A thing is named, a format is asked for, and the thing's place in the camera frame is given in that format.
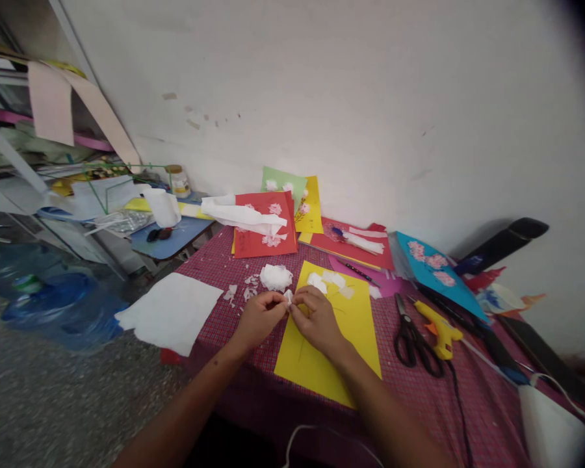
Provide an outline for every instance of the concrete floor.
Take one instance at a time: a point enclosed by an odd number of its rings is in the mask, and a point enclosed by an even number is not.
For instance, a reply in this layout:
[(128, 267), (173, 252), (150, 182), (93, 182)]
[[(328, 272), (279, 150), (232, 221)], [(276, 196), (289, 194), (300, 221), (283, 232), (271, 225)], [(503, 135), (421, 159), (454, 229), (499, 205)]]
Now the concrete floor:
[[(16, 229), (0, 235), (26, 237)], [(112, 276), (99, 267), (96, 275)], [(135, 300), (151, 284), (133, 280), (123, 295)], [(4, 305), (0, 298), (0, 314)], [(0, 468), (108, 466), (187, 382), (159, 359), (159, 349), (132, 332), (85, 358), (0, 320)]]

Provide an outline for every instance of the red plaid tablecloth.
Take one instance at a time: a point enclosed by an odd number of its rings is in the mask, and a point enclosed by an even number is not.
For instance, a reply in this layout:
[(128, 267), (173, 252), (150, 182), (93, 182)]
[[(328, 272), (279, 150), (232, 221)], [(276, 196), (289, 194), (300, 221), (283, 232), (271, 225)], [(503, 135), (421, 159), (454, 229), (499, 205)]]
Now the red plaid tablecloth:
[[(238, 285), (233, 301), (235, 307), (232, 307), (229, 301), (223, 300), (222, 297), (219, 298), (213, 312), (201, 329), (194, 350), (188, 358), (189, 361), (193, 359), (194, 353), (197, 354), (199, 349), (206, 350), (201, 359), (194, 359), (199, 361), (198, 366), (203, 365), (209, 356), (224, 346), (236, 329), (240, 319), (239, 314), (245, 303), (242, 297), (246, 286), (245, 278), (260, 273), (262, 267), (267, 263), (284, 265), (293, 274), (292, 290), (294, 291), (296, 279), (301, 272), (304, 260), (331, 269), (326, 253), (303, 244), (299, 245), (299, 252), (296, 254), (236, 260), (230, 254), (232, 237), (233, 230), (230, 227), (225, 227), (177, 270), (178, 273), (224, 291), (231, 284)], [(260, 286), (258, 292), (262, 291), (264, 288)], [(414, 291), (409, 283), (404, 284), (403, 293), (417, 296), (424, 302), (428, 302), (417, 291)], [(383, 381), (389, 386), (392, 393), (420, 419), (434, 439), (464, 464), (465, 448), (462, 420), (449, 370), (445, 369), (444, 378), (436, 379), (427, 374), (421, 363), (414, 369), (408, 369), (401, 365), (393, 348), (393, 337), (398, 326), (395, 299), (382, 298), (370, 301)], [(430, 343), (433, 343), (435, 337), (430, 335), (423, 326), (425, 319), (409, 302), (407, 302), (407, 307), (409, 315), (419, 331)], [(249, 365), (256, 374), (254, 379), (258, 379), (261, 385), (269, 387), (271, 393), (280, 391), (293, 400), (301, 398), (306, 404), (314, 404), (314, 408), (319, 408), (316, 405), (318, 403), (321, 406), (335, 409), (336, 413), (345, 415), (353, 413), (352, 410), (338, 403), (273, 374), (284, 328), (285, 322), (283, 321), (252, 354)], [(530, 363), (500, 324), (495, 324), (493, 328), (515, 359), (523, 363)], [(475, 339), (467, 333), (464, 335), (471, 343), (475, 343)], [(455, 344), (453, 364), (458, 376), (474, 464), (477, 467), (504, 468), (530, 466), (516, 389), (483, 363), (464, 344)]]

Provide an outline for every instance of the blue paper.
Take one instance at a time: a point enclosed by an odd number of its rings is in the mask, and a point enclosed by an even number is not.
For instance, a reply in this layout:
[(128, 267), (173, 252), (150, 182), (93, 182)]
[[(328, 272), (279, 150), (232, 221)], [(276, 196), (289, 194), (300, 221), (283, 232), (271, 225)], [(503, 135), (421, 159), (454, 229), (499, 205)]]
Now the blue paper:
[[(489, 323), (488, 317), (483, 312), (483, 309), (481, 309), (479, 303), (476, 301), (472, 291), (470, 291), (462, 279), (455, 274), (453, 268), (450, 265), (434, 268), (425, 261), (416, 260), (416, 258), (412, 256), (410, 252), (411, 249), (408, 244), (410, 242), (418, 242), (420, 245), (424, 246), (425, 257), (432, 257), (435, 254), (446, 257), (443, 253), (437, 251), (430, 245), (401, 232), (397, 232), (396, 237), (403, 254), (408, 259), (409, 267), (411, 268), (416, 281), (422, 285), (427, 286), (428, 288), (433, 289), (435, 292), (442, 294), (444, 297), (451, 299), (453, 302), (462, 306), (474, 316)], [(455, 286), (447, 286), (443, 284), (434, 276), (434, 272), (444, 272), (448, 274), (452, 279), (455, 280)]]

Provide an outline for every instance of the scissors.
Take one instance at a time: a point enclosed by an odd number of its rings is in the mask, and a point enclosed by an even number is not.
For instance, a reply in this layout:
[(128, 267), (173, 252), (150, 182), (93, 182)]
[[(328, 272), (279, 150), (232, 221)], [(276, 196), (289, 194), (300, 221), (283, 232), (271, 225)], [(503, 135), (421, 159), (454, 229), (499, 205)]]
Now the scissors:
[[(414, 325), (414, 322), (412, 322), (411, 317), (405, 312), (406, 309), (403, 297), (398, 293), (395, 294), (395, 296), (396, 306), (398, 307), (400, 317), (400, 325), (395, 336), (395, 352), (398, 360), (401, 361), (405, 367), (416, 367), (416, 352), (418, 352), (418, 356), (422, 361), (422, 366), (430, 375), (436, 378), (444, 377), (442, 361), (438, 358), (431, 345), (425, 341), (416, 328), (416, 325)], [(406, 358), (401, 355), (401, 342), (405, 343), (405, 351), (407, 353)], [(435, 361), (436, 369), (433, 368), (431, 360)]]

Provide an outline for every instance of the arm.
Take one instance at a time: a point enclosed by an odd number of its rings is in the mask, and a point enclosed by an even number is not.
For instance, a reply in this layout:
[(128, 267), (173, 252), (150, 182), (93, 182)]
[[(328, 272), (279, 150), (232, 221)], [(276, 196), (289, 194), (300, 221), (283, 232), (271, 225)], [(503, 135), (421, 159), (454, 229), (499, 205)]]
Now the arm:
[[(297, 305), (305, 304), (309, 316)], [(301, 334), (338, 370), (388, 467), (454, 467), (421, 424), (388, 391), (354, 346), (343, 337), (330, 302), (314, 286), (292, 299), (291, 315)]]
[(249, 299), (232, 338), (186, 388), (141, 429), (119, 454), (112, 468), (182, 466), (223, 390), (249, 353), (284, 317), (286, 303), (286, 298), (278, 292), (264, 292)]

